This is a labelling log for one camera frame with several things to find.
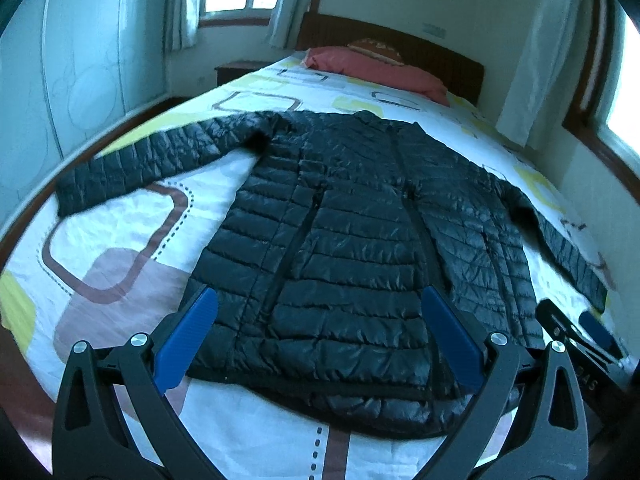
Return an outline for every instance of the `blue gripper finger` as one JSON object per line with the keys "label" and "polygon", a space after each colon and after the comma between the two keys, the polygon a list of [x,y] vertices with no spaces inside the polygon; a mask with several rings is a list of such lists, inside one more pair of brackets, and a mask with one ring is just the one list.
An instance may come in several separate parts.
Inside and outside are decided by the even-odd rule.
{"label": "blue gripper finger", "polygon": [[456,380],[478,393],[485,380],[482,351],[433,286],[422,292],[422,318]]}
{"label": "blue gripper finger", "polygon": [[154,382],[164,395],[184,377],[218,315],[218,296],[206,288],[156,354]]}
{"label": "blue gripper finger", "polygon": [[591,336],[591,338],[596,342],[600,348],[603,348],[607,352],[609,352],[616,359],[624,358],[622,350],[616,339],[609,333],[609,331],[604,327],[602,323],[600,323],[595,316],[585,310],[580,317],[578,318],[578,323],[580,326],[586,330],[587,334]]}

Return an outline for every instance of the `yellow pattern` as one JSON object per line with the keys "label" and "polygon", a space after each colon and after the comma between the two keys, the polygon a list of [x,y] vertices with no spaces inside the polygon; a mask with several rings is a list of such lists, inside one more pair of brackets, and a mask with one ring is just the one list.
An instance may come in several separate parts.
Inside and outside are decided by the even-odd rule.
{"label": "yellow pattern", "polygon": [[478,138],[478,136],[473,133],[469,128],[467,128],[466,126],[460,126],[460,129],[462,130],[462,133],[464,133],[465,135],[471,136],[475,139]]}
{"label": "yellow pattern", "polygon": [[362,79],[358,79],[357,77],[347,76],[347,81],[349,83],[354,84],[354,85],[368,86],[370,88],[380,88],[380,85],[377,84],[377,83],[372,83],[372,82],[369,82],[369,81],[363,81]]}
{"label": "yellow pattern", "polygon": [[293,68],[295,66],[301,66],[302,62],[297,59],[285,59],[279,62],[276,66],[282,68]]}
{"label": "yellow pattern", "polygon": [[0,316],[24,354],[36,327],[36,306],[8,270],[0,274]]}
{"label": "yellow pattern", "polygon": [[267,77],[259,74],[247,74],[235,79],[228,86],[235,88],[260,89],[260,90],[279,90],[289,84],[288,81],[276,77]]}
{"label": "yellow pattern", "polygon": [[[611,293],[607,291],[607,297],[604,300],[604,310],[609,310],[611,312]],[[602,320],[602,314],[599,313],[593,305],[591,305],[591,313],[596,317],[598,321]]]}
{"label": "yellow pattern", "polygon": [[340,95],[335,98],[331,106],[338,110],[348,110],[353,112],[368,110],[369,112],[376,114],[380,118],[384,118],[385,116],[382,111],[382,107],[373,103],[367,103],[366,101],[359,101],[358,99],[353,99],[344,95]]}
{"label": "yellow pattern", "polygon": [[458,97],[457,95],[454,95],[454,94],[449,94],[447,97],[449,98],[449,101],[453,101],[455,104],[457,104],[462,108],[466,108],[467,110],[471,110],[474,112],[476,111],[476,107],[473,106],[466,99],[463,99],[462,97]]}
{"label": "yellow pattern", "polygon": [[128,134],[121,136],[119,139],[104,148],[100,154],[106,155],[107,153],[116,152],[125,146],[129,146],[140,139],[148,137],[158,130],[184,126],[185,124],[193,123],[195,121],[210,119],[215,115],[217,115],[216,111],[210,109],[200,110],[197,112],[181,112],[177,108],[172,108],[153,119],[149,119],[146,123],[140,124],[140,126],[134,128]]}
{"label": "yellow pattern", "polygon": [[489,123],[486,123],[476,117],[472,118],[471,122],[473,123],[473,126],[475,126],[478,130],[480,130],[485,135],[488,135],[490,137],[495,137],[500,135],[500,132],[498,132],[498,130],[496,130],[494,126],[491,126]]}
{"label": "yellow pattern", "polygon": [[556,191],[546,177],[536,170],[525,166],[514,166],[513,169],[516,170],[521,179],[527,184],[527,187],[529,187],[529,190],[533,193],[533,196],[540,202],[548,208],[558,211],[560,214],[566,213],[564,208],[551,198],[555,197]]}

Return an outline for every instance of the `white curtain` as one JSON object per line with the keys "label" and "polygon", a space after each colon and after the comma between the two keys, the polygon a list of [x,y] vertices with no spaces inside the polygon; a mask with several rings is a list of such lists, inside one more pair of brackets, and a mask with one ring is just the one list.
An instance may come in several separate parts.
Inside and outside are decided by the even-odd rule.
{"label": "white curtain", "polygon": [[267,40],[271,46],[285,48],[297,35],[303,13],[311,0],[278,0],[271,13]]}
{"label": "white curtain", "polygon": [[164,49],[181,50],[196,44],[200,0],[167,0]]}
{"label": "white curtain", "polygon": [[496,129],[525,146],[571,45],[580,0],[541,0]]}

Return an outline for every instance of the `pillow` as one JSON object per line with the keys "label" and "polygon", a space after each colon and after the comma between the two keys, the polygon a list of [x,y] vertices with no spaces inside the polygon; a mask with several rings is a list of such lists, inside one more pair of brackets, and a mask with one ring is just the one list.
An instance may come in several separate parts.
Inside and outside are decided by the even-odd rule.
{"label": "pillow", "polygon": [[399,90],[416,92],[449,106],[447,88],[433,74],[411,65],[389,65],[354,52],[345,46],[310,48],[302,64],[308,68],[357,77]]}
{"label": "pillow", "polygon": [[372,57],[379,61],[384,61],[391,65],[404,65],[400,53],[382,41],[376,40],[358,40],[347,45],[354,52],[359,52],[365,56]]}

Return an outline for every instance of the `pink pillow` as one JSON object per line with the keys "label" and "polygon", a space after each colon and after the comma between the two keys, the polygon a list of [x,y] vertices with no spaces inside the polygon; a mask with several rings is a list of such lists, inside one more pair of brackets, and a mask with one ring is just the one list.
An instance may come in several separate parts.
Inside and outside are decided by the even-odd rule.
{"label": "pink pillow", "polygon": [[449,106],[447,89],[436,76],[411,65],[390,65],[354,52],[345,46],[310,48],[302,62],[306,67],[344,74],[364,81],[424,95]]}

